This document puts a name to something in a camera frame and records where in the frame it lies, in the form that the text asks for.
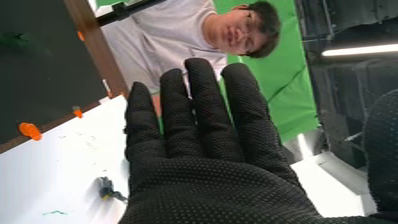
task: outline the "person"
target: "person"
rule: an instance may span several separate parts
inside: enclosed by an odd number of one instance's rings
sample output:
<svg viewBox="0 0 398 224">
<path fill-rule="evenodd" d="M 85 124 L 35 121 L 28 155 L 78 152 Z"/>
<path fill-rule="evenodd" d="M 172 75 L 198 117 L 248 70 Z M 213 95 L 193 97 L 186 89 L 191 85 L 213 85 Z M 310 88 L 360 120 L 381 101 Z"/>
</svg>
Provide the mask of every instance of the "person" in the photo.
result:
<svg viewBox="0 0 398 224">
<path fill-rule="evenodd" d="M 166 0 L 101 30 L 126 84 L 140 81 L 156 92 L 159 75 L 172 68 L 184 69 L 189 57 L 207 59 L 218 79 L 227 53 L 252 58 L 269 55 L 280 21 L 266 1 L 216 14 L 211 0 Z"/>
<path fill-rule="evenodd" d="M 204 59 L 159 79 L 163 136 L 142 83 L 126 108 L 129 197 L 118 224 L 387 224 L 398 222 L 398 91 L 378 100 L 364 127 L 371 217 L 323 218 L 280 152 L 266 101 L 243 64 L 221 76 L 232 122 Z"/>
</svg>

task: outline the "green screen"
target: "green screen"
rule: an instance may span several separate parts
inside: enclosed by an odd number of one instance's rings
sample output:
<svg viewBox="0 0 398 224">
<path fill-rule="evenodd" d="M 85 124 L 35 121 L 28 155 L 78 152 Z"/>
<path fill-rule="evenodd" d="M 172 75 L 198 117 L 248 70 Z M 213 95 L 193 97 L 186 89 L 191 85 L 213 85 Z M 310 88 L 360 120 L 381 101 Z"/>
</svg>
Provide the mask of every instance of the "green screen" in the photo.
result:
<svg viewBox="0 0 398 224">
<path fill-rule="evenodd" d="M 117 2 L 97 0 L 97 5 Z M 255 0 L 214 0 L 218 13 L 230 11 L 239 4 Z M 253 73 L 259 88 L 268 100 L 269 115 L 282 142 L 317 126 L 309 71 L 303 58 L 298 19 L 293 0 L 268 0 L 278 10 L 282 21 L 280 43 L 275 52 L 264 59 L 230 56 L 227 62 L 246 64 Z"/>
</svg>

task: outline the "orange object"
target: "orange object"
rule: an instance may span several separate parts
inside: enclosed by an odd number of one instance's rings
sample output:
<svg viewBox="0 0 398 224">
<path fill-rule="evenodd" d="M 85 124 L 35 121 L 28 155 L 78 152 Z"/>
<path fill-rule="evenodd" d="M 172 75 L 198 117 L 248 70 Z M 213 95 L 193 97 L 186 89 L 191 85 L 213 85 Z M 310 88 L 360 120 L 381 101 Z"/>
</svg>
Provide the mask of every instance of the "orange object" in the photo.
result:
<svg viewBox="0 0 398 224">
<path fill-rule="evenodd" d="M 85 38 L 83 38 L 83 33 L 78 31 L 78 39 L 81 40 L 81 41 L 85 41 Z"/>
<path fill-rule="evenodd" d="M 83 118 L 83 112 L 81 112 L 79 107 L 72 107 L 72 113 L 74 113 L 78 118 Z"/>
<path fill-rule="evenodd" d="M 38 128 L 35 127 L 33 124 L 30 123 L 21 123 L 19 124 L 19 132 L 21 134 L 30 137 L 35 141 L 40 140 L 40 131 L 38 131 Z"/>
</svg>

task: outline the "black glove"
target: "black glove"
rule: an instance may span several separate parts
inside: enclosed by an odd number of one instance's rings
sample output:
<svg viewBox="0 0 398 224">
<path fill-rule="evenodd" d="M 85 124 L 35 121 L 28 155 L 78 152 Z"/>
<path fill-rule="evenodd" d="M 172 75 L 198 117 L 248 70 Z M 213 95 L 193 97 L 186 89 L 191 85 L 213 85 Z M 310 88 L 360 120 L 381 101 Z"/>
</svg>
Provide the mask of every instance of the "black glove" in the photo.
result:
<svg viewBox="0 0 398 224">
<path fill-rule="evenodd" d="M 184 66 L 191 100 L 181 71 L 168 71 L 159 80 L 163 136 L 147 88 L 140 83 L 131 88 L 129 202 L 118 223 L 390 223 L 378 218 L 321 218 L 280 153 L 245 65 L 229 65 L 221 72 L 232 123 L 209 63 L 189 59 Z"/>
</svg>

